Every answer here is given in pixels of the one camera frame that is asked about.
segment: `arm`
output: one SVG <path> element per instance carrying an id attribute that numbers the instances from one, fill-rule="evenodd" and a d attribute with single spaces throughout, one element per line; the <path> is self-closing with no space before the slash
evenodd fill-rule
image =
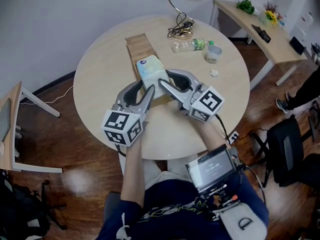
<path id="1" fill-rule="evenodd" d="M 218 147 L 226 144 L 228 149 L 230 148 L 229 144 L 222 137 L 222 135 L 217 131 L 217 129 L 210 122 L 201 122 L 199 120 L 189 118 L 191 124 L 196 129 L 198 134 L 201 136 L 207 150 L 213 151 Z"/>
<path id="2" fill-rule="evenodd" d="M 145 179 L 141 157 L 141 141 L 139 137 L 131 147 L 127 149 L 121 200 L 137 203 L 141 208 L 145 201 Z"/>

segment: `cup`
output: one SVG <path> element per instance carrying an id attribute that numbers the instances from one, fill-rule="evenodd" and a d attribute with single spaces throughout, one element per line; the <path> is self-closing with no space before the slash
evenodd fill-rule
<path id="1" fill-rule="evenodd" d="M 216 45 L 209 45 L 206 54 L 206 61 L 213 64 L 217 63 L 218 58 L 222 54 L 222 49 Z"/>

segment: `small display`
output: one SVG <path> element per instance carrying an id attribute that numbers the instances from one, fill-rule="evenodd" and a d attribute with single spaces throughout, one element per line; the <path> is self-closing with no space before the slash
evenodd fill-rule
<path id="1" fill-rule="evenodd" d="M 236 170 L 225 145 L 188 163 L 187 168 L 199 192 L 223 181 Z"/>

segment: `person's leg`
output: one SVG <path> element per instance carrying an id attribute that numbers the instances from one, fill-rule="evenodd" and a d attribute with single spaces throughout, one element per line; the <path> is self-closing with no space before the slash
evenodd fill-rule
<path id="1" fill-rule="evenodd" d="M 287 109 L 293 110 L 306 104 L 320 95 L 320 67 L 304 82 L 294 98 L 289 99 Z"/>
<path id="2" fill-rule="evenodd" d="M 171 159 L 167 161 L 167 169 L 169 172 L 178 176 L 179 179 L 192 182 L 186 164 L 197 159 L 198 155 L 193 154 L 179 159 Z"/>
<path id="3" fill-rule="evenodd" d="M 145 190 L 158 182 L 161 170 L 154 160 L 143 159 L 143 173 Z"/>

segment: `blue shirt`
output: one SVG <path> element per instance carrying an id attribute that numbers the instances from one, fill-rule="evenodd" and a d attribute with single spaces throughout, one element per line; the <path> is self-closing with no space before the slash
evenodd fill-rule
<path id="1" fill-rule="evenodd" d="M 227 185 L 226 192 L 249 205 L 267 227 L 269 212 L 247 177 L 236 173 Z M 129 225 L 126 232 L 132 240 L 230 240 L 220 220 L 210 221 L 209 211 L 214 209 L 213 199 L 202 199 L 192 183 L 165 180 L 145 192 L 143 209 L 135 202 L 121 200 L 97 240 L 116 239 L 123 226 L 123 213 L 125 225 Z"/>

